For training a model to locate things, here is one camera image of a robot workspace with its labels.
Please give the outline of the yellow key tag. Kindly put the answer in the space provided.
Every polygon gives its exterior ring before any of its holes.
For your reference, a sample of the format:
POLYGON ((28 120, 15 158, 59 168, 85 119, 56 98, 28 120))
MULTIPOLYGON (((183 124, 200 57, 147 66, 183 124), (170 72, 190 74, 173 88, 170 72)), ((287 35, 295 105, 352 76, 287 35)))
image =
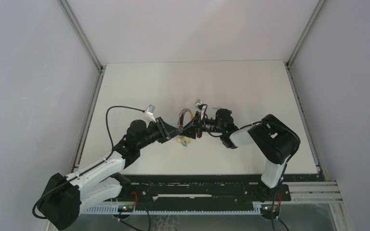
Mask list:
POLYGON ((187 147, 191 143, 191 140, 186 136, 178 136, 177 142, 183 147, 187 147))

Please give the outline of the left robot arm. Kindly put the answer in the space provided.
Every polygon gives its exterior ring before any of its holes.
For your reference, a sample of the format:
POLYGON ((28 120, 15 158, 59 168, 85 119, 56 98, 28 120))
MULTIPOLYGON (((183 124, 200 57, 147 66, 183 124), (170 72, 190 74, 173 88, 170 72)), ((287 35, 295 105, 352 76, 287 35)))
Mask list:
POLYGON ((63 176, 50 177, 32 214, 49 220, 58 230, 71 226, 88 208, 111 198, 121 201, 132 196, 131 182, 121 171, 140 157, 140 150, 154 142, 165 143, 183 129, 165 123, 161 117, 147 124, 134 120, 111 152, 88 167, 63 176))

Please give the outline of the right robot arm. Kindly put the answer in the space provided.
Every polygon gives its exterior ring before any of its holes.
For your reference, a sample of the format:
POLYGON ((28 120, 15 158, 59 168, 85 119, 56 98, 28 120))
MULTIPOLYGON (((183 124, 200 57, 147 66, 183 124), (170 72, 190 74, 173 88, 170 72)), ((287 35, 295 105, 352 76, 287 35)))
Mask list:
POLYGON ((206 132, 214 138, 219 138, 229 149, 254 143, 266 157, 259 194, 265 200, 272 200, 277 196, 277 186, 283 181, 287 163, 301 144, 299 136, 294 131, 272 114, 239 128, 231 116, 232 111, 225 108, 218 109, 214 118, 208 118, 202 109, 185 124, 184 117, 187 111, 184 109, 179 114, 177 123, 182 131, 182 137, 201 138, 206 132))

